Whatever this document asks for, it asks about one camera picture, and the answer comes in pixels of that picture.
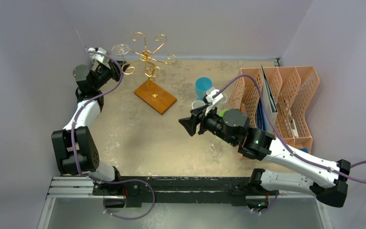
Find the clear wine glass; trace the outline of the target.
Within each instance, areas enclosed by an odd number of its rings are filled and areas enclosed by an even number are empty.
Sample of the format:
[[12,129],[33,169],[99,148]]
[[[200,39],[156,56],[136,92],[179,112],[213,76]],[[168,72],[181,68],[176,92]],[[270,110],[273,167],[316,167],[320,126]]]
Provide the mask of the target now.
[[130,51],[130,47],[127,44],[117,44],[112,47],[112,55],[122,57],[122,61],[117,61],[120,65],[124,64],[127,67],[129,64],[126,62],[125,55]]
[[204,105],[206,105],[206,103],[203,100],[195,100],[191,104],[192,109],[197,109],[197,108],[202,107]]
[[225,93],[219,94],[217,98],[219,99],[217,103],[218,106],[225,105],[227,103],[228,97]]
[[223,151],[224,146],[221,140],[213,139],[209,142],[209,149],[214,153],[220,153]]

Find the green plastic goblet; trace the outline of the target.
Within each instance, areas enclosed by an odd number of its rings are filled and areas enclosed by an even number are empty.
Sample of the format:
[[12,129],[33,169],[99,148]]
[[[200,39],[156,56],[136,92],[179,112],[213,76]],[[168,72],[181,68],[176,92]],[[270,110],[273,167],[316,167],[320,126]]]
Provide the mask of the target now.
[[225,114],[227,111],[229,111],[229,109],[222,110],[222,111],[219,113],[219,116],[220,116],[220,117],[223,117],[223,116],[224,116],[224,114]]

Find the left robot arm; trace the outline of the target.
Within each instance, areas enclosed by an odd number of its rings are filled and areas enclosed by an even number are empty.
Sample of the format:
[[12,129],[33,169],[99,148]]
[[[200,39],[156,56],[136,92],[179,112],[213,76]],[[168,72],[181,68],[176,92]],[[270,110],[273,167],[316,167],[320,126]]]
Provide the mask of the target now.
[[120,173],[116,167],[102,162],[89,128],[104,106],[104,93],[100,88],[110,79],[120,82],[121,61],[99,63],[94,69],[80,64],[73,69],[78,85],[75,94],[77,110],[61,130],[51,134],[56,164],[62,175],[81,175],[98,183],[111,195],[123,189]]

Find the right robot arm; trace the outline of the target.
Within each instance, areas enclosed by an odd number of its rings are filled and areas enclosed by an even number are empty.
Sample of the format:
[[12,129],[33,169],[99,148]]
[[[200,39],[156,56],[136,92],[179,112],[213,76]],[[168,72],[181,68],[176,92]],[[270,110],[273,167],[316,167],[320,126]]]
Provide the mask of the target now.
[[351,164],[346,160],[330,161],[303,152],[262,129],[250,126],[250,119],[238,109],[230,109],[223,116],[207,106],[190,111],[191,115],[178,122],[190,136],[208,131],[238,148],[244,157],[283,166],[293,173],[278,174],[255,169],[248,187],[254,194],[263,191],[287,190],[304,193],[331,207],[344,206],[348,193],[346,176]]

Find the blue plastic goblet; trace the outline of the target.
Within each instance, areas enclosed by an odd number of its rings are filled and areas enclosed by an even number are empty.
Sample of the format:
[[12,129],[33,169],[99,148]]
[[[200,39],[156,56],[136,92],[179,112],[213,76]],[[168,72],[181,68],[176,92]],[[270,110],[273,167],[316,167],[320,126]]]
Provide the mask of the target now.
[[213,82],[208,77],[200,77],[195,82],[195,93],[197,100],[202,100],[203,94],[213,86]]

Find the orange plastic file organizer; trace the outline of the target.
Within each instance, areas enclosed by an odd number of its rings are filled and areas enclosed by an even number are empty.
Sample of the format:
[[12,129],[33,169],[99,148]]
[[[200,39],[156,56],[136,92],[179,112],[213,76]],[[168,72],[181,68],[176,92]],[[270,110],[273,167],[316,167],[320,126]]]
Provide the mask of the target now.
[[[319,86],[319,77],[313,66],[264,68],[278,108],[275,127],[285,142],[311,153],[313,138],[305,120],[305,112]],[[261,67],[242,68],[239,74],[252,76],[263,89]],[[253,81],[242,77],[235,81],[229,99],[231,108],[238,108],[256,126],[256,111],[260,96]]]

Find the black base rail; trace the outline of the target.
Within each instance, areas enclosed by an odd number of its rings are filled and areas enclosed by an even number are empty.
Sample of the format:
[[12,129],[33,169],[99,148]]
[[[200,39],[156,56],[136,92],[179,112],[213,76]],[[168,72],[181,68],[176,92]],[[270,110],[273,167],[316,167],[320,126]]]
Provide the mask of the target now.
[[51,198],[101,198],[110,209],[140,208],[142,204],[230,204],[266,208],[267,198],[307,196],[304,193],[264,191],[251,177],[122,177],[123,184],[105,184],[85,177],[54,177]]

